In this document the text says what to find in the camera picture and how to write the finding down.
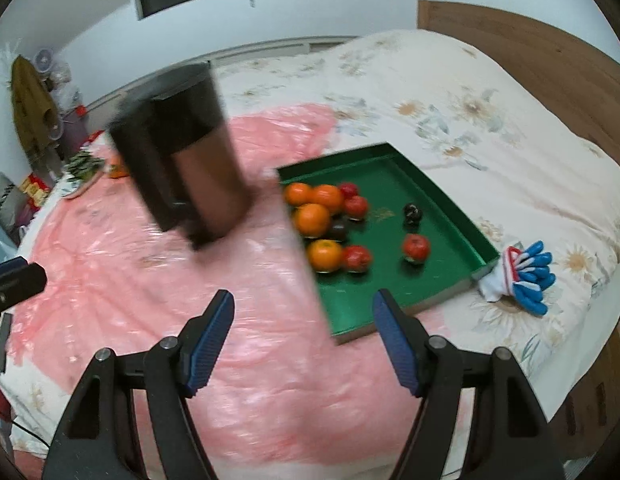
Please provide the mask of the olive green jacket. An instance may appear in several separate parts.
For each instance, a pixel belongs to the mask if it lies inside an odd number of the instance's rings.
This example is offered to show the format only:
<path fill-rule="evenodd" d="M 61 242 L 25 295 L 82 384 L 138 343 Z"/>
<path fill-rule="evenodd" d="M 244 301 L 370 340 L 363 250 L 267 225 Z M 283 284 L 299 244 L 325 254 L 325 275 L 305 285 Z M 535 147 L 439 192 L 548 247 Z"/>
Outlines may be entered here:
<path fill-rule="evenodd" d="M 34 66 L 22 55 L 11 65 L 11 103 L 14 128 L 29 158 L 44 152 L 52 144 L 52 135 L 60 133 L 58 110 Z"/>

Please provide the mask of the floral bed quilt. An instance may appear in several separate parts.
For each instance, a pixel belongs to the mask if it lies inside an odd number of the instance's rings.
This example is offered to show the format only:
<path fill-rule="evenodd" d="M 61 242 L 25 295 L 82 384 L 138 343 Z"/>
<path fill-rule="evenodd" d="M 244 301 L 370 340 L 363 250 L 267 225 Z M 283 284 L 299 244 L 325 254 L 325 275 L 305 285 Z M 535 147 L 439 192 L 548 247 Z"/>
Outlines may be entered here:
<path fill-rule="evenodd" d="M 102 347 L 142 351 L 220 288 L 236 318 L 191 411 L 225 479 L 383 479 L 418 402 L 375 335 L 336 344 L 276 185 L 279 166 L 388 142 L 441 188 L 491 247 L 552 252 L 549 311 L 468 289 L 421 322 L 464 349 L 510 348 L 546 415 L 587 373 L 620 315 L 620 167 L 572 133 L 481 51 L 397 30 L 215 73 L 257 191 L 228 237 L 192 252 L 159 231 L 130 180 L 53 195 L 25 237 L 42 295 L 14 312 L 0 390 L 22 452 L 46 454 L 70 392 Z"/>

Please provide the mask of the red apple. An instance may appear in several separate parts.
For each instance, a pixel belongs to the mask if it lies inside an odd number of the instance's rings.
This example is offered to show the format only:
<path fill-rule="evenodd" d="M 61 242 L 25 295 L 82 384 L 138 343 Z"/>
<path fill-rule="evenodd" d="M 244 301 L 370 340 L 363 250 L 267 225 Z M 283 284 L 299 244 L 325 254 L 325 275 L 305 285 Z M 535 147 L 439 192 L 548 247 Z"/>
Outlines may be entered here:
<path fill-rule="evenodd" d="M 368 213 L 368 201 L 361 195 L 347 198 L 342 205 L 342 211 L 352 221 L 364 221 Z"/>
<path fill-rule="evenodd" d="M 353 274 L 366 273 L 372 262 L 372 252 L 364 246 L 350 245 L 343 248 L 341 266 L 346 272 Z"/>
<path fill-rule="evenodd" d="M 344 200 L 349 200 L 359 195 L 359 188 L 352 182 L 342 182 L 338 188 Z"/>
<path fill-rule="evenodd" d="M 407 261 L 422 264 L 430 255 L 429 239 L 421 234 L 407 234 L 402 243 L 402 251 Z"/>

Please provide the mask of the small orange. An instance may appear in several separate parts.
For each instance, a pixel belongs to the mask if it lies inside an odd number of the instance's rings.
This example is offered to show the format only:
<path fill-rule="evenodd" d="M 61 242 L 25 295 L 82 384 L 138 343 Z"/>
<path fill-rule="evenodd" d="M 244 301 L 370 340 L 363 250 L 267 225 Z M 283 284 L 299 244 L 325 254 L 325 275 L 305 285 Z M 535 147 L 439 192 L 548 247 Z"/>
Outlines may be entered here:
<path fill-rule="evenodd" d="M 293 182 L 285 186 L 285 202 L 292 207 L 300 207 L 311 202 L 312 187 L 303 182 Z"/>

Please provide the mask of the grey packaging bag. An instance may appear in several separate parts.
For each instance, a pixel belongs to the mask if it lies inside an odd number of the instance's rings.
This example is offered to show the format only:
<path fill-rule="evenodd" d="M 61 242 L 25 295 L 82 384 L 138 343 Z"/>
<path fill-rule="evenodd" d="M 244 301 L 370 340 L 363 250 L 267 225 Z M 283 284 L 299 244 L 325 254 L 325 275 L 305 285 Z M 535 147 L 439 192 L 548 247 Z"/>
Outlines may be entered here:
<path fill-rule="evenodd" d="M 0 225 L 10 233 L 26 204 L 25 195 L 6 174 L 0 172 Z"/>

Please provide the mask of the white plate with greens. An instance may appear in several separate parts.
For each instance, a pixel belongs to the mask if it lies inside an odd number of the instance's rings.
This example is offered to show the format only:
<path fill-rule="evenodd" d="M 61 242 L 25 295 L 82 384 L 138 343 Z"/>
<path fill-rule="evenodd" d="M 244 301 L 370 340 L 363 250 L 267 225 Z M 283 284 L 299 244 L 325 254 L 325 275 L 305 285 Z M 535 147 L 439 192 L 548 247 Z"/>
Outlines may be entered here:
<path fill-rule="evenodd" d="M 104 170 L 98 169 L 88 180 L 69 180 L 61 187 L 61 197 L 64 200 L 74 200 L 89 190 L 102 176 Z"/>

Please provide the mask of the green tray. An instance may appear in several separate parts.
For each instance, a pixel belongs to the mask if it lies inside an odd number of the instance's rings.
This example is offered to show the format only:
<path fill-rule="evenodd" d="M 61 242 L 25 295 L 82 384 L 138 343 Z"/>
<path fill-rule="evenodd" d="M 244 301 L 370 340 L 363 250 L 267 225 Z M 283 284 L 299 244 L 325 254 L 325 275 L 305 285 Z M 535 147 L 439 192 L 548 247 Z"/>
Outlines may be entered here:
<path fill-rule="evenodd" d="M 315 280 L 337 344 L 374 332 L 372 300 L 378 289 L 389 289 L 405 312 L 416 314 L 470 289 L 499 258 L 453 200 L 388 143 L 297 162 L 277 172 L 282 184 L 351 182 L 369 203 L 365 220 L 350 223 L 348 240 L 371 252 L 371 269 L 362 275 L 323 274 Z M 414 231 L 431 247 L 422 264 L 410 263 L 402 251 L 410 231 L 403 216 L 408 203 L 421 209 L 423 219 Z"/>

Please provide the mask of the pink plastic sheet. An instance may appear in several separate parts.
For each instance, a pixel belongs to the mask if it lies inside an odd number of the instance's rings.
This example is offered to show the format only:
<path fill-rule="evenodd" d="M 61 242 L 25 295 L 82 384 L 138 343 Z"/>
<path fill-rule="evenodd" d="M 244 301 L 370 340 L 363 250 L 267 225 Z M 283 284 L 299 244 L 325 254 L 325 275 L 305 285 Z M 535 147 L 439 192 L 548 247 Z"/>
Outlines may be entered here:
<path fill-rule="evenodd" d="M 181 330 L 195 362 L 180 386 L 207 453 L 229 463 L 340 465 L 398 454 L 418 401 L 378 337 L 336 346 L 274 174 L 319 154 L 325 105 L 235 117 L 255 184 L 247 218 L 199 250 L 151 221 L 130 179 L 60 200 L 35 237 L 47 274 L 19 304 L 0 388 L 21 421 L 50 434 L 94 354 L 145 352 Z"/>

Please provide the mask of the dark plum left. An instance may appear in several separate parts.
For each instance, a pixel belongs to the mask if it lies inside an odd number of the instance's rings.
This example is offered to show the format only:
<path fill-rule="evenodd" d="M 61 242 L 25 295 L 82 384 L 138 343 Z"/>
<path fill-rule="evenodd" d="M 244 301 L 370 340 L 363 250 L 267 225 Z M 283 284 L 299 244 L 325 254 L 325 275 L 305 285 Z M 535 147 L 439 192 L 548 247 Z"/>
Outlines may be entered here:
<path fill-rule="evenodd" d="M 329 240 L 335 240 L 338 243 L 342 243 L 348 239 L 349 236 L 349 226 L 340 219 L 335 219 L 331 222 L 331 227 L 326 232 L 326 237 Z"/>

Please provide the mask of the dark plum right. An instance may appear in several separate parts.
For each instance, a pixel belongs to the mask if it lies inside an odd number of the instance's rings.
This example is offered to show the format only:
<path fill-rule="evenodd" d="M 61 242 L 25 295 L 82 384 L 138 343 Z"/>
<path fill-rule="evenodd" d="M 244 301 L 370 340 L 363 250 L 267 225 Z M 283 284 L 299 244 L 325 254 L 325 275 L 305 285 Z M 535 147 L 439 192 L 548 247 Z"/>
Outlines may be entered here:
<path fill-rule="evenodd" d="M 403 207 L 404 222 L 409 226 L 418 226 L 423 219 L 423 211 L 414 203 L 408 203 Z"/>

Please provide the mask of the black brown kettle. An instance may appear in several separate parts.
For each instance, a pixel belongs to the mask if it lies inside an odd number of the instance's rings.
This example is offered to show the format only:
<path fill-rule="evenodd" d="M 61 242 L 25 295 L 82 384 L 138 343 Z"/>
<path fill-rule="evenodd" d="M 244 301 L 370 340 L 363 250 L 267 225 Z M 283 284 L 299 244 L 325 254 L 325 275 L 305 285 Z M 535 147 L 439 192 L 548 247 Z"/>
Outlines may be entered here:
<path fill-rule="evenodd" d="M 171 68 L 127 92 L 109 133 L 161 231 L 199 249 L 245 218 L 252 194 L 209 64 Z"/>

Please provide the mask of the dark plum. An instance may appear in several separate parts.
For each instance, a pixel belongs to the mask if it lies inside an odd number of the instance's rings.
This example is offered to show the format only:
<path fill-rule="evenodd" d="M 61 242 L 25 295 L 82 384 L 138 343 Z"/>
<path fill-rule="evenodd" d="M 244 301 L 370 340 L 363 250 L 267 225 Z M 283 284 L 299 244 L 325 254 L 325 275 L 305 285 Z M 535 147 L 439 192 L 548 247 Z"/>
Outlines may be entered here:
<path fill-rule="evenodd" d="M 409 226 L 418 226 L 423 219 L 423 211 L 414 203 L 408 203 L 403 207 L 404 222 Z"/>
<path fill-rule="evenodd" d="M 342 243 L 348 239 L 349 236 L 349 226 L 340 219 L 335 219 L 331 222 L 331 227 L 326 232 L 326 237 L 329 240 L 335 240 L 338 243 Z"/>

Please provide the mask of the wooden headboard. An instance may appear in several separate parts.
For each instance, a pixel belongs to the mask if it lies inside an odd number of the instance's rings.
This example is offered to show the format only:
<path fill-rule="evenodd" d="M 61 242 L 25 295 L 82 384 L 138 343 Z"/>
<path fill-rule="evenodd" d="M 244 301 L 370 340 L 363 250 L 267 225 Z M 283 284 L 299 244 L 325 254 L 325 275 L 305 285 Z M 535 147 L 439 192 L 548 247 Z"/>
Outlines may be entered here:
<path fill-rule="evenodd" d="M 620 166 L 620 64 L 607 54 L 534 18 L 476 4 L 418 0 L 416 24 L 490 56 Z"/>

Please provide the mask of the black smartphone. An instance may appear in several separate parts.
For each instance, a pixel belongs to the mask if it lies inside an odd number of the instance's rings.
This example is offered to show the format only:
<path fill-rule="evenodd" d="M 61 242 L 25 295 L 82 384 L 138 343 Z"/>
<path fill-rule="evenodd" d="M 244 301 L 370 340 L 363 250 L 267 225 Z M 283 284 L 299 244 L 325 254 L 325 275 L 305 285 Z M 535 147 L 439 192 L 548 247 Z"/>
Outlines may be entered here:
<path fill-rule="evenodd" d="M 6 372 L 7 366 L 7 342 L 11 332 L 11 325 L 14 316 L 6 312 L 0 319 L 0 372 Z"/>

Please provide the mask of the pile of green leaves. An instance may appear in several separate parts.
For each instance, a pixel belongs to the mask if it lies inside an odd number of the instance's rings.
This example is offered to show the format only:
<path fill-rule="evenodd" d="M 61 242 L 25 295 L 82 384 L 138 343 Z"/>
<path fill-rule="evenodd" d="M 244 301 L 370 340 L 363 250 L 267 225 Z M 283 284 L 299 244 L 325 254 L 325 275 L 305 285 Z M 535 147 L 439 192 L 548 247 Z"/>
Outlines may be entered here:
<path fill-rule="evenodd" d="M 64 169 L 69 174 L 70 181 L 87 182 L 104 169 L 105 163 L 104 159 L 90 151 L 81 150 L 69 159 Z"/>

